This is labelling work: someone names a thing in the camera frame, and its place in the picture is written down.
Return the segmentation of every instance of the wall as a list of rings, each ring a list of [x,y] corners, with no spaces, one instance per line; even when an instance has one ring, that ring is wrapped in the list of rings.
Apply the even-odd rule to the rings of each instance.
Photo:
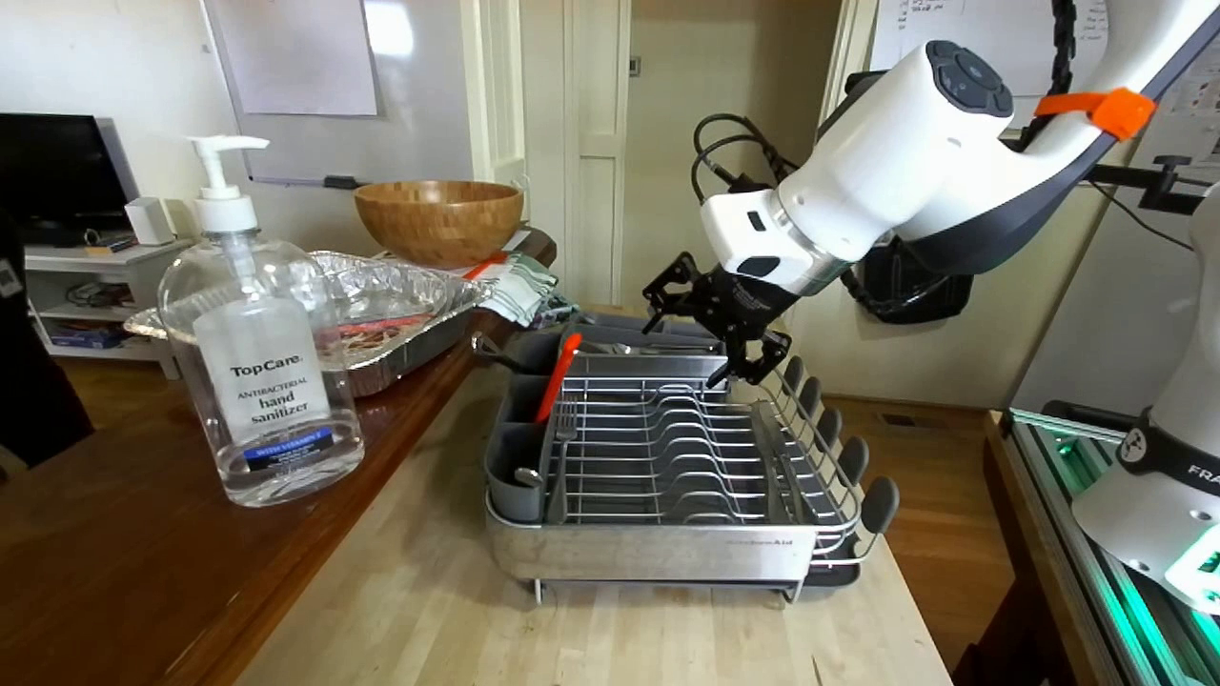
[[[759,117],[806,160],[819,123],[819,89],[834,45],[839,0],[636,0],[624,172],[624,287],[641,287],[675,256],[708,264],[685,188],[691,126],[712,109]],[[1098,220],[1098,200],[1074,192],[1049,230],[1009,264],[976,278],[966,318],[946,324],[878,324],[825,290],[791,310],[797,350],[830,393],[1002,407]]]
[[[186,139],[233,135],[200,0],[0,0],[0,13],[0,109],[107,116],[142,195],[193,200],[203,176]],[[376,249],[351,195],[271,183],[254,183],[253,195],[267,237],[306,249]]]

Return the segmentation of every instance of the metal dish rack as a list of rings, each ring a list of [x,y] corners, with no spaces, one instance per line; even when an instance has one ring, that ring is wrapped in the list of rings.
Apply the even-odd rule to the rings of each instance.
[[[708,385],[719,367],[580,353],[543,438],[514,444],[525,454],[505,454],[500,433],[529,431],[508,400],[488,450],[511,463],[488,470],[494,563],[536,602],[552,581],[759,583],[799,597],[808,563],[855,543],[860,498],[797,431],[791,398]]]

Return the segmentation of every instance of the hand sanitizer bottle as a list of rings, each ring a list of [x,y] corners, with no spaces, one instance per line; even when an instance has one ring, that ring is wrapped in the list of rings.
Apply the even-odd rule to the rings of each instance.
[[[333,337],[343,290],[303,249],[261,240],[253,200],[224,183],[224,150],[267,140],[193,139],[203,240],[164,270],[158,313],[224,496],[271,506],[343,479],[365,450]]]

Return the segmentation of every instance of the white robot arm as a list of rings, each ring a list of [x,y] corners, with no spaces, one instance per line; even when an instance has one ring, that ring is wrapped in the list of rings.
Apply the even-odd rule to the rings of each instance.
[[[1159,98],[1218,28],[1220,0],[1111,0],[1111,51],[1083,92]],[[704,200],[704,237],[719,268],[700,273],[677,256],[646,287],[653,320],[694,318],[728,342],[728,374],[759,380],[791,346],[766,324],[887,237],[928,270],[993,270],[1116,140],[1080,109],[1054,117],[1016,154],[1000,139],[1009,117],[1009,92],[966,45],[930,41],[906,55],[825,131],[791,179]]]

